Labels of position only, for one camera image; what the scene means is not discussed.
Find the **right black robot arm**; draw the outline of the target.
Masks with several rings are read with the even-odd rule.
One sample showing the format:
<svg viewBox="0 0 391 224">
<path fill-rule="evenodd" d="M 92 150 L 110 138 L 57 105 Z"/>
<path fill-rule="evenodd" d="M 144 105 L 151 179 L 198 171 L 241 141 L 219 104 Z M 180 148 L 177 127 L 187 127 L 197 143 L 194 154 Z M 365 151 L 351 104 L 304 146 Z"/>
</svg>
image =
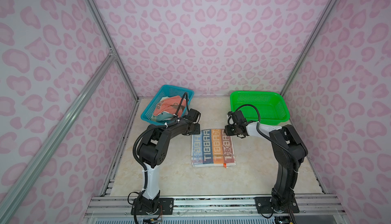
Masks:
<svg viewBox="0 0 391 224">
<path fill-rule="evenodd" d="M 247 121 L 241 111 L 228 113 L 228 136 L 260 137 L 271 142 L 278 162 L 278 173 L 271 191 L 271 209 L 276 213 L 291 211 L 299 168 L 308 150 L 295 128 L 290 125 L 273 126 L 258 121 Z"/>
</svg>

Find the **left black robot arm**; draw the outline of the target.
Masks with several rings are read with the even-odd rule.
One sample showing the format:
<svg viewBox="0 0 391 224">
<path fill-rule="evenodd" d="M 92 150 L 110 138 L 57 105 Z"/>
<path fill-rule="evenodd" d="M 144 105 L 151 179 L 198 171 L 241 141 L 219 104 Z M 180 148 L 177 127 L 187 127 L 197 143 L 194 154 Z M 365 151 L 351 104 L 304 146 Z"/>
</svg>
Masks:
<svg viewBox="0 0 391 224">
<path fill-rule="evenodd" d="M 136 139 L 132 154 L 143 168 L 144 185 L 136 203 L 155 212 L 160 198 L 159 166 L 166 159 L 170 141 L 178 135 L 199 135 L 201 113 L 190 109 L 183 117 L 174 117 L 162 125 L 149 125 Z"/>
</svg>

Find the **pink orange towel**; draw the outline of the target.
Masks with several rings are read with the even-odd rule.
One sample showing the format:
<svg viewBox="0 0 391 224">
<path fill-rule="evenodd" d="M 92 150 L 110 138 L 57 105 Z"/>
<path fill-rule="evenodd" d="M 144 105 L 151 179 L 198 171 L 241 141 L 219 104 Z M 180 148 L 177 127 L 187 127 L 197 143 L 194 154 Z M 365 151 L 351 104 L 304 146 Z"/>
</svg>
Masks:
<svg viewBox="0 0 391 224">
<path fill-rule="evenodd" d="M 151 120 L 163 122 L 180 117 L 187 107 L 187 96 L 163 97 L 156 105 Z"/>
</svg>

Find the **green plastic basket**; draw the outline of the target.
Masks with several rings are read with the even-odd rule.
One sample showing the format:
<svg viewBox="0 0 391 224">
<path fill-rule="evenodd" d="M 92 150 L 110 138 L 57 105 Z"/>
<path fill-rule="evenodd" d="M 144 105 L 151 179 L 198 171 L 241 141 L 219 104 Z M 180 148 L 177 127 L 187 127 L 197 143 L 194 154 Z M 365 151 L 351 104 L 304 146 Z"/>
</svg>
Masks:
<svg viewBox="0 0 391 224">
<path fill-rule="evenodd" d="M 239 109 L 248 121 L 279 125 L 290 120 L 283 97 L 274 92 L 235 91 L 230 95 L 231 111 Z"/>
</svg>

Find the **teal plastic basket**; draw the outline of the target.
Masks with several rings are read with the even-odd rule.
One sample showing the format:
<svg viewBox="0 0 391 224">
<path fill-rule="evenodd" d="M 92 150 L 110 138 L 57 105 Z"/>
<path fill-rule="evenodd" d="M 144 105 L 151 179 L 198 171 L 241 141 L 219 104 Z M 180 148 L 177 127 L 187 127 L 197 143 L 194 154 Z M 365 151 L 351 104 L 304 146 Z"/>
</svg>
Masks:
<svg viewBox="0 0 391 224">
<path fill-rule="evenodd" d="M 171 119 L 182 117 L 189 110 L 194 92 L 190 89 L 163 85 L 146 109 L 141 119 L 153 125 L 164 125 Z"/>
</svg>

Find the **left diagonal aluminium strut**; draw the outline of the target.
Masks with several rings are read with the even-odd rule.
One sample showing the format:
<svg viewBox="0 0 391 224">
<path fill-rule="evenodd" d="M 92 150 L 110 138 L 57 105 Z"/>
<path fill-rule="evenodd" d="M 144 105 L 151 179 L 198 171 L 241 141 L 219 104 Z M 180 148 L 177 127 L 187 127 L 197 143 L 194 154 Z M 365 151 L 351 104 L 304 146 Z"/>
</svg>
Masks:
<svg viewBox="0 0 391 224">
<path fill-rule="evenodd" d="M 9 192 L 1 202 L 2 224 L 10 222 L 15 212 L 28 195 L 30 189 L 34 186 L 38 177 L 54 155 L 58 146 L 65 139 L 67 133 L 90 100 L 115 59 L 115 55 L 107 56 L 105 61 L 80 92 L 79 96 L 72 103 L 62 120 L 57 124 L 51 135 L 44 142 L 43 146 L 29 162 L 15 184 L 10 188 Z"/>
</svg>

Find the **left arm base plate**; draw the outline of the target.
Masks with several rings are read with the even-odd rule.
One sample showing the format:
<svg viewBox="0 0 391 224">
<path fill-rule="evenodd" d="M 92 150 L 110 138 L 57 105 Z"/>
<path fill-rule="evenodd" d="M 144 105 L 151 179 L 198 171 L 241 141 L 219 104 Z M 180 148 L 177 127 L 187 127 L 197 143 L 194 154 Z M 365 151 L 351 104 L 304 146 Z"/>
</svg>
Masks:
<svg viewBox="0 0 391 224">
<path fill-rule="evenodd" d="M 173 198 L 158 198 L 147 199 L 141 197 L 140 200 L 135 200 L 132 206 L 132 215 L 172 215 L 174 208 Z"/>
</svg>

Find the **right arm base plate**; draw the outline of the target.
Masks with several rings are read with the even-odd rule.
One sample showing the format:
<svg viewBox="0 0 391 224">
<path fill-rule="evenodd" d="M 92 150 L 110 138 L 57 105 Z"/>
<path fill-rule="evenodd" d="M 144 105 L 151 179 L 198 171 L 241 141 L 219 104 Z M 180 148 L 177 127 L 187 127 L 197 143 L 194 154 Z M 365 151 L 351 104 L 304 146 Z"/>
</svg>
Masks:
<svg viewBox="0 0 391 224">
<path fill-rule="evenodd" d="M 288 214 L 289 210 L 294 214 L 300 213 L 295 197 L 283 201 L 271 196 L 254 197 L 254 201 L 258 214 Z"/>
</svg>

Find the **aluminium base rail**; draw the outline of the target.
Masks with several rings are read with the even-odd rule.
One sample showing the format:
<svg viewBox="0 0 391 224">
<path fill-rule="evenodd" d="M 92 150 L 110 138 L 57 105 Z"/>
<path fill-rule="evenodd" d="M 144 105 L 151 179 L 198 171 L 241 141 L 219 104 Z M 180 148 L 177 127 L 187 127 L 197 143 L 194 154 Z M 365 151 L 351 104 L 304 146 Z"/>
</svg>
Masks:
<svg viewBox="0 0 391 224">
<path fill-rule="evenodd" d="M 86 224 L 348 224 L 347 212 L 334 194 L 297 194 L 290 208 L 273 210 L 268 195 L 167 196 L 158 209 L 134 209 L 134 197 L 94 197 Z"/>
</svg>

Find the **right corner aluminium post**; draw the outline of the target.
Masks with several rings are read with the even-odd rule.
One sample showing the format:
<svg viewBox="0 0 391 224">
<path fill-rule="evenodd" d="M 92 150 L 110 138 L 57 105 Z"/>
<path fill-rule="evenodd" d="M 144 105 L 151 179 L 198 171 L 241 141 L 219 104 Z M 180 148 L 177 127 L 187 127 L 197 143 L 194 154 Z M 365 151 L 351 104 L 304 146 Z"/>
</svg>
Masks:
<svg viewBox="0 0 391 224">
<path fill-rule="evenodd" d="M 334 9 L 336 8 L 338 2 L 340 0 L 328 0 L 325 8 L 323 9 L 323 12 L 321 13 L 318 21 L 316 22 L 314 29 L 312 30 L 311 34 L 309 35 L 309 38 L 307 42 L 305 43 L 302 52 L 298 56 L 297 61 L 295 62 L 292 71 L 290 72 L 286 83 L 284 84 L 280 95 L 284 97 L 287 95 L 289 88 L 294 82 L 294 79 L 296 75 L 299 73 L 302 65 L 304 64 L 311 48 L 315 44 L 318 36 L 320 35 L 322 29 L 324 28 L 325 24 L 327 23 L 328 19 L 330 18 L 331 14 L 333 13 Z"/>
</svg>

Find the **corner aluminium post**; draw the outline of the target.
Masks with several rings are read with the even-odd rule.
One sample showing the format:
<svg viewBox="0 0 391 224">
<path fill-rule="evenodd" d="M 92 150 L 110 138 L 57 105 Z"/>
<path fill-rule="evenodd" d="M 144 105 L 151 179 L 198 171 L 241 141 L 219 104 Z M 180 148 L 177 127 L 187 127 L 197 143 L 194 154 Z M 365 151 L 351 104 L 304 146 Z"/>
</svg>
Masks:
<svg viewBox="0 0 391 224">
<path fill-rule="evenodd" d="M 323 9 L 323 12 L 321 13 L 318 21 L 316 22 L 314 29 L 312 30 L 311 34 L 309 35 L 309 38 L 307 42 L 305 43 L 302 52 L 298 56 L 297 61 L 295 62 L 292 71 L 290 72 L 286 83 L 284 84 L 280 95 L 284 97 L 287 95 L 289 88 L 294 82 L 294 79 L 296 75 L 299 73 L 302 65 L 304 64 L 311 48 L 315 44 L 318 36 L 320 35 L 322 29 L 324 28 L 325 24 L 327 23 L 328 19 L 330 18 L 331 14 L 333 13 L 334 9 L 336 8 L 338 2 L 340 0 L 328 0 L 325 8 Z"/>
<path fill-rule="evenodd" d="M 87 9 L 90 11 L 97 28 L 99 29 L 101 36 L 103 40 L 105 41 L 108 49 L 110 50 L 110 54 L 114 57 L 114 61 L 116 62 L 117 67 L 120 70 L 120 74 L 122 78 L 125 81 L 125 85 L 127 86 L 128 90 L 131 92 L 132 97 L 135 99 L 136 102 L 138 102 L 139 97 L 136 94 L 135 88 L 130 80 L 130 77 L 125 69 L 125 66 L 122 62 L 122 59 L 120 58 L 118 51 L 115 47 L 115 44 L 112 40 L 112 37 L 109 33 L 109 30 L 104 22 L 104 19 L 98 9 L 97 3 L 95 0 L 85 0 Z"/>
</svg>

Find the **left corner aluminium post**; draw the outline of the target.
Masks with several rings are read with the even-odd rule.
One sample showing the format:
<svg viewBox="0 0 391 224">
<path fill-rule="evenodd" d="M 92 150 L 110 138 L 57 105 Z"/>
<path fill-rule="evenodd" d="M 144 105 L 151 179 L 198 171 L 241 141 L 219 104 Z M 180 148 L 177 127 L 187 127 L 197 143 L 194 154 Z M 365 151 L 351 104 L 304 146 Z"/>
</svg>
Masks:
<svg viewBox="0 0 391 224">
<path fill-rule="evenodd" d="M 125 85 L 127 86 L 128 90 L 131 92 L 132 97 L 135 99 L 136 102 L 138 102 L 139 97 L 136 94 L 135 88 L 130 80 L 130 77 L 125 69 L 125 66 L 122 62 L 122 59 L 120 58 L 118 51 L 115 47 L 115 44 L 112 40 L 112 37 L 109 33 L 109 30 L 104 22 L 104 19 L 98 9 L 97 3 L 95 0 L 85 0 L 87 9 L 90 11 L 97 28 L 99 29 L 101 36 L 103 40 L 105 41 L 108 49 L 110 50 L 110 54 L 114 57 L 114 61 L 116 62 L 117 67 L 120 70 L 120 74 L 122 78 L 125 81 Z"/>
</svg>

